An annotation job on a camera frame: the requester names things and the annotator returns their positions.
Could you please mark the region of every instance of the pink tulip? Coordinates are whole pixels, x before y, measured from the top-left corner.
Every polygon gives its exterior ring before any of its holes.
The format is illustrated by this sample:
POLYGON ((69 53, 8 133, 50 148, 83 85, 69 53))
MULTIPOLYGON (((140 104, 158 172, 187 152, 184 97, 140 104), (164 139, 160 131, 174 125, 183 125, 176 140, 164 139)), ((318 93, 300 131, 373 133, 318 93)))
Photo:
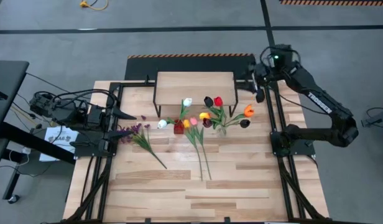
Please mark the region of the pink tulip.
POLYGON ((190 118, 191 125, 197 125, 197 119, 195 117, 190 118))

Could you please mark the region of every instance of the white tulip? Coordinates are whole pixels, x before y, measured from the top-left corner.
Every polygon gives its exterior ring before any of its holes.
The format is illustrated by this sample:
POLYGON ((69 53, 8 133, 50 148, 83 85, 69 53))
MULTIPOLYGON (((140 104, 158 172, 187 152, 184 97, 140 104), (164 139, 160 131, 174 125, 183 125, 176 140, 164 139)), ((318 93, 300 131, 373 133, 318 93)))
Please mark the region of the white tulip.
POLYGON ((193 100, 191 98, 186 98, 186 99, 183 100, 183 105, 185 107, 189 107, 190 105, 192 105, 192 101, 193 100))
POLYGON ((161 129, 161 128, 165 128, 166 125, 167 125, 167 121, 163 119, 159 121, 159 124, 157 125, 157 127, 161 129))

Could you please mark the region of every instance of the black desk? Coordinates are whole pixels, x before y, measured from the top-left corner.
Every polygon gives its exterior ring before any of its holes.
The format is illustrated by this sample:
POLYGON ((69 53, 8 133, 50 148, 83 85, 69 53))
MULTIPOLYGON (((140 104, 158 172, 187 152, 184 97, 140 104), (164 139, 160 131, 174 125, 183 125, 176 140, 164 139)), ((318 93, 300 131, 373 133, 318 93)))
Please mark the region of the black desk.
MULTIPOLYGON (((25 71, 28 66, 28 62, 0 61, 0 91, 8 96, 6 100, 0 100, 0 160, 8 159, 10 150, 6 147, 9 141, 14 141, 61 161, 75 164, 71 152, 44 141, 44 138, 39 138, 4 122, 4 118, 26 76, 25 71)), ((12 152, 11 159, 14 162, 19 162, 22 159, 22 154, 12 152)))

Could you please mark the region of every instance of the yellow cable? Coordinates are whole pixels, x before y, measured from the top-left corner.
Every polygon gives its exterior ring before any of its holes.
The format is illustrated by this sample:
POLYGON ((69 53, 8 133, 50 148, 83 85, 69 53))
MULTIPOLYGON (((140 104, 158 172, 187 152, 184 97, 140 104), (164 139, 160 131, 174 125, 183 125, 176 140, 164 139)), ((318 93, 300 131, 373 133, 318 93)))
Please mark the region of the yellow cable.
POLYGON ((80 7, 88 7, 90 9, 97 10, 97 11, 101 11, 103 9, 106 9, 108 6, 109 6, 109 0, 106 0, 106 5, 103 8, 92 7, 86 1, 81 1, 81 3, 80 3, 80 7))
POLYGON ((22 115, 23 117, 25 117, 26 119, 28 119, 31 123, 33 123, 33 124, 35 124, 35 125, 38 125, 36 122, 34 122, 33 120, 31 120, 31 118, 29 118, 27 115, 25 115, 22 111, 18 110, 16 107, 11 106, 11 109, 16 110, 20 115, 22 115))

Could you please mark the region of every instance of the caster wheel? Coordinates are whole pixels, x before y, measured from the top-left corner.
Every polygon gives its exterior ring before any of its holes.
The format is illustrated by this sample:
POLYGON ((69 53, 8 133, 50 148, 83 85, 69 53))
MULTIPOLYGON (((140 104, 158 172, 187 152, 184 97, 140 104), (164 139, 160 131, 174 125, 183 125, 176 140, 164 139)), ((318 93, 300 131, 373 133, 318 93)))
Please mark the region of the caster wheel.
POLYGON ((20 196, 12 195, 12 197, 10 197, 10 199, 7 202, 10 204, 13 204, 13 203, 16 203, 19 199, 20 199, 20 196))

